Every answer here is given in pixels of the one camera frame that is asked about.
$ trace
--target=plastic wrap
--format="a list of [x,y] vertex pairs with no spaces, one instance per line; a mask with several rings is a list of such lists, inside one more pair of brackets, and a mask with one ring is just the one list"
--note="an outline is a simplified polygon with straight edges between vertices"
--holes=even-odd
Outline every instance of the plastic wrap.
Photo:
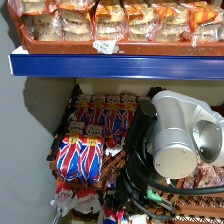
[[105,135],[107,149],[121,150],[121,102],[119,95],[107,95],[105,101]]
[[95,5],[95,0],[56,0],[59,9],[88,11]]
[[18,16],[39,15],[56,10],[55,0],[8,0],[8,3]]
[[125,138],[137,109],[136,95],[121,94],[122,138]]
[[219,41],[220,29],[224,22],[224,10],[206,2],[185,4],[189,8],[190,26],[192,31],[192,45],[200,42]]
[[65,216],[74,207],[75,203],[72,199],[73,191],[69,183],[78,177],[83,129],[77,130],[70,129],[71,132],[68,131],[64,136],[56,157],[57,169],[62,181],[57,187],[55,200],[51,201],[51,205],[57,208],[58,216]]
[[95,40],[122,40],[126,20],[119,0],[100,0],[95,13]]
[[93,95],[89,105],[89,123],[94,125],[105,125],[105,95]]
[[90,41],[92,21],[89,12],[60,10],[65,41]]
[[178,3],[152,4],[159,17],[155,41],[176,42],[190,39],[188,8]]
[[128,24],[128,40],[149,41],[152,39],[155,16],[143,0],[125,0],[125,14]]
[[34,39],[38,41],[62,41],[61,22],[57,11],[33,16]]

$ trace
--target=blue shelf edge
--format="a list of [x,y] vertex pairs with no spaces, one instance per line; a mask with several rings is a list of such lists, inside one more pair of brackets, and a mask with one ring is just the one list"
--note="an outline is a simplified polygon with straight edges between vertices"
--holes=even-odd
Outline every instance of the blue shelf edge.
[[14,76],[224,80],[224,57],[10,54]]

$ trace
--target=white wall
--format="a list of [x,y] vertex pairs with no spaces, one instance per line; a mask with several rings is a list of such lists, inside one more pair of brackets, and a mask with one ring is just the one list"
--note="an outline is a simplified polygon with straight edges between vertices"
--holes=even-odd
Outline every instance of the white wall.
[[[52,223],[55,187],[45,159],[74,79],[13,77],[7,55],[19,41],[4,1],[0,10],[0,223]],[[223,81],[83,78],[80,84],[87,94],[146,94],[151,86],[162,86],[210,105],[224,100]]]

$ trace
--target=white label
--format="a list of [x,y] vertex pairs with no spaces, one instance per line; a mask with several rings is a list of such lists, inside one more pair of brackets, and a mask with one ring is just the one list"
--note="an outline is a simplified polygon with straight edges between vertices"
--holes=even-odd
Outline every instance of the white label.
[[93,42],[93,48],[98,53],[112,54],[115,47],[116,40],[96,40]]

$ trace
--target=brown tray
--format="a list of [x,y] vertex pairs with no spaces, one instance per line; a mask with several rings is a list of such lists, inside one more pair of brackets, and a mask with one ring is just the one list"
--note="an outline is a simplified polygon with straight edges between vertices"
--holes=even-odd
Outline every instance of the brown tray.
[[[9,14],[15,23],[22,46],[32,54],[97,54],[92,41],[36,41],[26,31],[24,21],[8,5]],[[120,55],[170,55],[170,56],[224,56],[224,42],[200,43],[195,48],[190,42],[141,43],[117,42]]]

